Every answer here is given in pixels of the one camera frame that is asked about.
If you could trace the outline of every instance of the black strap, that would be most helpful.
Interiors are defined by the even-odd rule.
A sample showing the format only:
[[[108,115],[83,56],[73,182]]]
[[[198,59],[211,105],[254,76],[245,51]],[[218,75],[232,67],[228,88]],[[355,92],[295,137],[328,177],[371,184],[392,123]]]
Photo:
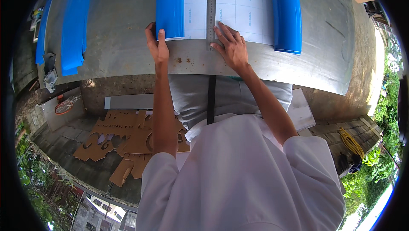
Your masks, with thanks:
[[[209,77],[209,90],[207,94],[207,124],[214,121],[214,99],[216,97],[216,75]]]

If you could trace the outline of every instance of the steel ruler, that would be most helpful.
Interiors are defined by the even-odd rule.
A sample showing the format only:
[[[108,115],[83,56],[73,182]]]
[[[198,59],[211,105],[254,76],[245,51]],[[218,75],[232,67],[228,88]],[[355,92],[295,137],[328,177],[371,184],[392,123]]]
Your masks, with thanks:
[[[207,0],[207,20],[206,20],[206,50],[213,51],[210,46],[211,42],[215,41],[215,33],[213,30],[216,24],[216,0]]]

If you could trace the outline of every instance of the blue vinyl strip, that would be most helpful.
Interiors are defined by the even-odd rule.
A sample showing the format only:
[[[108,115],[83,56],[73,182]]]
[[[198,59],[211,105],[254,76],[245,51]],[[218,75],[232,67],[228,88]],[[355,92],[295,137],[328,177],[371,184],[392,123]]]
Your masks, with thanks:
[[[61,75],[66,76],[66,75],[75,75],[78,74],[77,68],[72,68],[72,69],[61,69]]]
[[[184,0],[156,0],[156,36],[165,29],[166,38],[184,38]]]
[[[87,17],[90,0],[68,0],[65,8],[61,37],[61,68],[71,74],[73,68],[84,63],[86,50]]]
[[[301,54],[302,24],[300,0],[272,0],[274,50]]]
[[[45,29],[47,28],[48,13],[52,0],[47,0],[44,6],[43,14],[41,15],[40,28],[38,29],[38,40],[36,48],[36,64],[44,63],[43,55],[45,54]]]

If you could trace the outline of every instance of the gray cloth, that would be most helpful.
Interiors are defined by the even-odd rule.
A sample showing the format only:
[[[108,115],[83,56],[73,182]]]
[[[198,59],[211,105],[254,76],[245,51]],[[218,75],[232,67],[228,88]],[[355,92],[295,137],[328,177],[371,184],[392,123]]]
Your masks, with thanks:
[[[190,129],[207,118],[209,75],[169,74],[173,106],[179,120]],[[287,111],[292,99],[292,84],[263,80]],[[257,103],[244,81],[228,76],[216,77],[214,116],[233,113],[261,116]]]

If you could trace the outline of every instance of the coiled yellow hose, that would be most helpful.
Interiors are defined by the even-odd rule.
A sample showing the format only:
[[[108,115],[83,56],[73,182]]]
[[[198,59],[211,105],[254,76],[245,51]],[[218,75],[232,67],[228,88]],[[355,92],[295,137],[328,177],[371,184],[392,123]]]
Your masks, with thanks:
[[[342,142],[344,142],[345,146],[351,150],[354,154],[357,154],[361,157],[361,159],[364,159],[364,151],[362,150],[362,147],[354,140],[352,136],[348,132],[346,132],[342,127],[340,127],[340,134],[341,134],[341,139]]]

